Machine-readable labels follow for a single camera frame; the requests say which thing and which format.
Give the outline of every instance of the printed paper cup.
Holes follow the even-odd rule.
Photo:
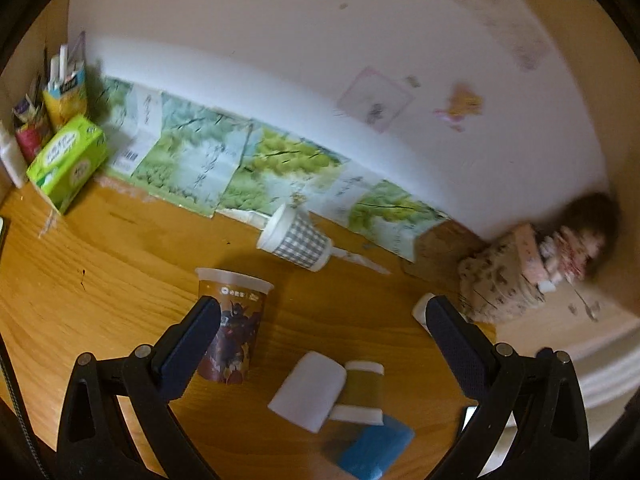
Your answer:
[[[304,215],[286,204],[265,226],[257,247],[313,272],[322,269],[334,244]]]
[[[210,381],[240,384],[254,353],[267,294],[273,288],[253,276],[228,270],[196,269],[200,296],[212,296],[222,310],[220,329],[204,355],[198,373]]]

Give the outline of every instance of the blue sponge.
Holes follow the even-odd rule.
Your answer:
[[[383,417],[384,426],[369,426],[345,451],[338,466],[358,480],[378,480],[414,439],[415,432],[393,417]]]

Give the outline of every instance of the barcode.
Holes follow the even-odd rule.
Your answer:
[[[126,150],[125,152],[122,152],[121,156],[123,156],[124,158],[132,162],[135,162],[136,159],[138,158],[138,154],[136,152],[132,152],[131,150]]]

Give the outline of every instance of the wooden desk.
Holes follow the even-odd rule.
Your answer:
[[[198,266],[275,284],[248,381],[226,386],[195,376],[184,397],[172,402],[223,479],[350,478],[327,457],[346,447],[354,427],[328,422],[314,435],[267,409],[309,350],[341,363],[366,359],[385,366],[385,412],[416,432],[385,478],[425,478],[452,443],[467,401],[411,316],[430,288],[403,274],[392,254],[364,250],[364,238],[321,222],[339,247],[364,252],[391,276],[335,259],[312,273],[256,250],[258,231],[240,222],[144,202],[96,182],[41,235],[49,207],[31,187],[14,190],[0,214],[11,221],[0,258],[0,331],[33,427],[50,446],[78,354],[116,358],[154,343],[196,300]],[[130,404],[125,411],[146,463],[157,469]]]

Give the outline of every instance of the plaid paper cup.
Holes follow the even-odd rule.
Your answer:
[[[265,226],[257,247],[316,272],[329,260],[333,243],[306,216],[283,204]]]

